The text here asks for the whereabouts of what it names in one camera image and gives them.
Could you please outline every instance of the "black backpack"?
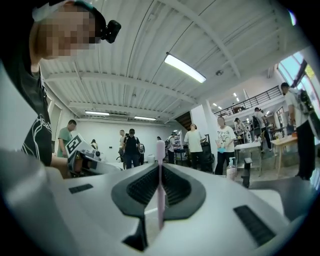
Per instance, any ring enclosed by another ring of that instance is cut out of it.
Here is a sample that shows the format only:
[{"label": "black backpack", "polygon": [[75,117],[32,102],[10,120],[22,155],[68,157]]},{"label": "black backpack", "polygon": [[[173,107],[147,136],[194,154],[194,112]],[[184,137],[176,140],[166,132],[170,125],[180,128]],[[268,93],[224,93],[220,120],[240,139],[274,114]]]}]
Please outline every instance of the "black backpack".
[{"label": "black backpack", "polygon": [[252,116],[252,124],[253,124],[253,129],[260,128],[259,120],[254,115]]}]

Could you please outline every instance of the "ceiling light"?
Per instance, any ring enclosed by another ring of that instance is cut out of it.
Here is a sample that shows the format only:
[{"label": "ceiling light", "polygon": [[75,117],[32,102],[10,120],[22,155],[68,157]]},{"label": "ceiling light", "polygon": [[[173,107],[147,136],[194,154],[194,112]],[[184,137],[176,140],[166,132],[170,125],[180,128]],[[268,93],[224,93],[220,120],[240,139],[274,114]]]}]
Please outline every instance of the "ceiling light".
[{"label": "ceiling light", "polygon": [[199,81],[200,83],[206,81],[206,78],[199,72],[195,71],[192,67],[177,59],[176,57],[172,56],[168,52],[166,54],[167,55],[164,59],[165,63],[177,68],[178,70],[181,70],[182,72],[186,73],[187,75]]},{"label": "ceiling light", "polygon": [[84,112],[90,115],[109,116],[108,112],[99,112],[99,111],[91,111],[91,110],[86,110]]},{"label": "ceiling light", "polygon": [[135,116],[134,119],[141,119],[141,120],[150,120],[150,121],[155,121],[155,118],[150,118],[150,117],[143,117],[143,116]]}]

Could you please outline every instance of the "white table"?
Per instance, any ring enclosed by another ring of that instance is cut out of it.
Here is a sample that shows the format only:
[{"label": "white table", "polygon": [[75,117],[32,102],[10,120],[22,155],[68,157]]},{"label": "white table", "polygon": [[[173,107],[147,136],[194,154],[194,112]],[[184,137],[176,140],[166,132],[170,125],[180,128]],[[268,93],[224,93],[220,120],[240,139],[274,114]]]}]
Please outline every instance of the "white table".
[{"label": "white table", "polygon": [[251,155],[251,159],[252,159],[252,152],[253,151],[259,151],[259,163],[258,165],[254,165],[254,159],[252,159],[252,166],[251,168],[259,168],[259,176],[261,176],[261,143],[260,142],[252,142],[252,143],[246,143],[246,144],[240,144],[234,147],[234,154],[235,154],[235,169],[242,169],[245,168],[245,164],[239,164],[239,151],[245,151],[245,150],[250,150],[250,155]]}]

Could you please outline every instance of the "spray bottle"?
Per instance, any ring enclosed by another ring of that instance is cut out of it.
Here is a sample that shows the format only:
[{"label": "spray bottle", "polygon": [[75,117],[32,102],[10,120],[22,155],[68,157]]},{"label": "spray bottle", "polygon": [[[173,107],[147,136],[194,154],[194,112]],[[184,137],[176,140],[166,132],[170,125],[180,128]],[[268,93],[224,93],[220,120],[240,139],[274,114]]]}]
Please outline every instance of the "spray bottle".
[{"label": "spray bottle", "polygon": [[230,157],[229,158],[229,166],[226,168],[226,178],[229,180],[234,181],[237,175],[237,170],[235,166],[235,157]]}]

